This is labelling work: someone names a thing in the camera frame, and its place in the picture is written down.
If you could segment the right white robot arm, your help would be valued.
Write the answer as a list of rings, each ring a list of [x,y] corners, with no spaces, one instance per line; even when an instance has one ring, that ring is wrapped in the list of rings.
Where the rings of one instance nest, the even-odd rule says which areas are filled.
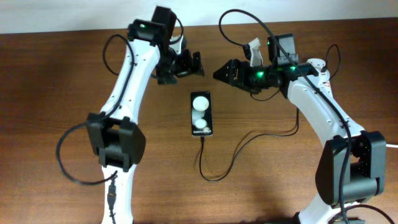
[[[270,66],[262,64],[255,39],[243,47],[245,61],[232,59],[213,77],[250,94],[276,88],[302,112],[323,152],[315,174],[317,194],[291,222],[343,222],[348,210],[383,193],[386,140],[379,131],[367,132],[334,100],[324,60],[299,63],[292,34],[269,37],[267,46]]]

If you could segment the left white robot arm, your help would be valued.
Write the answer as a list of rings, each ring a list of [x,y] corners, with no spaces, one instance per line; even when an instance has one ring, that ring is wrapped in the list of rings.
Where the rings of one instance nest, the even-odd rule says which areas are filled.
[[[183,34],[159,22],[135,20],[129,26],[124,62],[116,84],[98,114],[88,115],[85,126],[104,175],[103,223],[133,223],[131,210],[135,169],[146,138],[138,127],[142,97],[151,77],[172,84],[178,77],[203,75],[200,53],[186,48]]]

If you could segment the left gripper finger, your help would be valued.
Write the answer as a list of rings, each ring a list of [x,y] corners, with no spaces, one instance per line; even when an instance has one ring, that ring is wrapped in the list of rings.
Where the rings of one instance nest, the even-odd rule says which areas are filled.
[[[192,56],[188,49],[184,49],[177,57],[177,76],[186,77],[191,74]]]
[[[200,76],[205,76],[205,72],[203,69],[203,65],[201,63],[201,55],[200,52],[194,52],[192,55],[192,68],[191,71],[196,74],[196,75],[200,75]]]

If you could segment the black Galaxy smartphone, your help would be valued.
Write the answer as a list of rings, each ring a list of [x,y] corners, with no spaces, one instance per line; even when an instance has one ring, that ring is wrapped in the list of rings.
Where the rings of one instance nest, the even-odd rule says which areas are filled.
[[[213,117],[210,92],[191,92],[190,109],[192,136],[212,136]]]

